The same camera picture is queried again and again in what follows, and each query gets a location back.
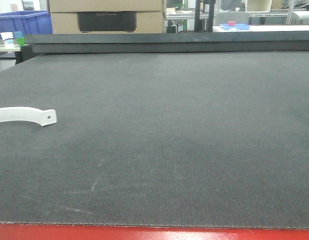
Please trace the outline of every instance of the blue plastic bin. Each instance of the blue plastic bin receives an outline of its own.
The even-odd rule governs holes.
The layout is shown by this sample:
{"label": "blue plastic bin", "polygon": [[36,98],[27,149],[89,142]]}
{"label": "blue plastic bin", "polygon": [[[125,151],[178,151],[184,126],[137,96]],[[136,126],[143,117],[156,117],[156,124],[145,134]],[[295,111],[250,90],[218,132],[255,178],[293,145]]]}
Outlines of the blue plastic bin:
{"label": "blue plastic bin", "polygon": [[13,11],[0,13],[0,33],[2,32],[52,34],[51,16],[48,15],[48,11]]}

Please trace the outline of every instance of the white wall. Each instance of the white wall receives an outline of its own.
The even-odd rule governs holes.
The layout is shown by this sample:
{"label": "white wall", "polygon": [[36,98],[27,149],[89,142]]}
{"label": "white wall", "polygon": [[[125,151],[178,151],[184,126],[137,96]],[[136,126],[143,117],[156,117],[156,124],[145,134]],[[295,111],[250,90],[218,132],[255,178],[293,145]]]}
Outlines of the white wall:
{"label": "white wall", "polygon": [[189,8],[194,9],[196,7],[196,0],[189,0],[188,6],[189,6]]}
{"label": "white wall", "polygon": [[[27,0],[33,2],[34,10],[41,10],[40,0]],[[11,12],[10,4],[18,4],[18,10],[23,11],[23,2],[22,0],[0,0],[0,14]]]}
{"label": "white wall", "polygon": [[28,0],[29,2],[33,2],[34,10],[41,10],[40,0]]}
{"label": "white wall", "polygon": [[23,2],[21,0],[0,0],[0,13],[11,12],[10,4],[18,4],[18,10],[24,10]]}
{"label": "white wall", "polygon": [[41,5],[41,10],[47,10],[47,0],[39,0]]}

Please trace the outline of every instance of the cutting table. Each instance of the cutting table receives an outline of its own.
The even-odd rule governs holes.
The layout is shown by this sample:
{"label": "cutting table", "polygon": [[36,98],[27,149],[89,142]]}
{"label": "cutting table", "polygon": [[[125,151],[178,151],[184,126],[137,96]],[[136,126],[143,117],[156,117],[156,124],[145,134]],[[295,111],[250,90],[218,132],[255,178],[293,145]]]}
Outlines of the cutting table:
{"label": "cutting table", "polygon": [[309,240],[309,51],[46,54],[5,107],[57,122],[0,123],[0,240]]}

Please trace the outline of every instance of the white plastic bracket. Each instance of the white plastic bracket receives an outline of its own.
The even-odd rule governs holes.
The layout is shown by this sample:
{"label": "white plastic bracket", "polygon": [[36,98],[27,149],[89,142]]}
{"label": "white plastic bracket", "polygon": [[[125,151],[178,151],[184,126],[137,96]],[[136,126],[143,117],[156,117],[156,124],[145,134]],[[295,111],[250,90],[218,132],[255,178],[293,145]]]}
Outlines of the white plastic bracket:
{"label": "white plastic bracket", "polygon": [[0,123],[10,121],[27,121],[43,126],[57,122],[56,111],[40,110],[32,107],[4,107],[0,108]]}

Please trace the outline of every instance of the white cup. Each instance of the white cup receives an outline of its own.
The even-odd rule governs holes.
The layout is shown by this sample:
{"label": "white cup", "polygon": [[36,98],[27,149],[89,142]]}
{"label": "white cup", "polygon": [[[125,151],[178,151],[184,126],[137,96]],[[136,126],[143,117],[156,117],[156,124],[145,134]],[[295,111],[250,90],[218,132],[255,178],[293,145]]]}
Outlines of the white cup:
{"label": "white cup", "polygon": [[4,42],[4,46],[6,49],[13,48],[15,46],[13,32],[11,31],[1,32],[0,34],[1,34],[2,40]]}

